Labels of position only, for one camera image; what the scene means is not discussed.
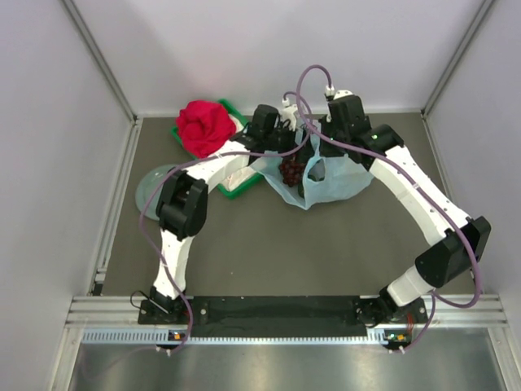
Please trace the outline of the dark red grape bunch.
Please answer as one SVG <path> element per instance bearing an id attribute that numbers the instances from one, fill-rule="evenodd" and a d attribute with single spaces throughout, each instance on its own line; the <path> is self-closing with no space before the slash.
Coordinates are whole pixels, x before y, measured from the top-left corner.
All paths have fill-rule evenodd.
<path id="1" fill-rule="evenodd" d="M 293 158 L 283 159 L 278 169 L 282 175 L 282 183 L 289 187 L 295 187 L 302 182 L 305 163 L 300 163 Z"/>

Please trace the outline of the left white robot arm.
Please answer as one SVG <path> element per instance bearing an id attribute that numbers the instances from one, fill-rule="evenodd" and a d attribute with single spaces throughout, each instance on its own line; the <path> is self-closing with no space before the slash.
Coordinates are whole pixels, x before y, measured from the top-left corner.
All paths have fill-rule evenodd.
<path id="1" fill-rule="evenodd" d="M 266 153 L 278 156 L 296 148 L 298 118 L 295 104 L 282 110 L 261 104 L 245 130 L 209 157 L 176 169 L 165 181 L 155 209 L 161 233 L 160 270 L 150 291 L 150 301 L 165 322 L 175 323 L 184 315 L 179 297 L 186 289 L 190 246 L 206 222 L 209 193 Z"/>

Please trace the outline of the light blue plastic bag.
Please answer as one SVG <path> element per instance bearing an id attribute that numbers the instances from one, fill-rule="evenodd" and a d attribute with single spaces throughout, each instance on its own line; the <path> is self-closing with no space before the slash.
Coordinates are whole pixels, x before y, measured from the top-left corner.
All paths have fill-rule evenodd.
<path id="1" fill-rule="evenodd" d="M 291 156 L 263 157 L 253 165 L 267 183 L 283 198 L 298 208 L 308 210 L 315 204 L 348 200 L 366 189 L 373 175 L 347 155 L 324 157 L 319 153 L 321 139 L 313 134 L 309 144 Z M 305 163 L 302 182 L 295 187 L 282 183 L 279 165 L 283 159 L 296 159 Z"/>

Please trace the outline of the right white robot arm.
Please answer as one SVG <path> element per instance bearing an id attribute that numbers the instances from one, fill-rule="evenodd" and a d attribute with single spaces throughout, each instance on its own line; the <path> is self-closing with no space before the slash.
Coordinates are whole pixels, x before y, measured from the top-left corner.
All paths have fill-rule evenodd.
<path id="1" fill-rule="evenodd" d="M 414 219 L 429 245 L 373 300 L 377 320 L 401 321 L 409 304 L 467 271 L 473 274 L 475 295 L 480 295 L 478 262 L 492 230 L 489 221 L 472 218 L 449 200 L 390 125 L 373 127 L 359 96 L 328 86 L 325 98 L 328 113 L 320 120 L 321 149 L 347 155 L 378 179 Z"/>

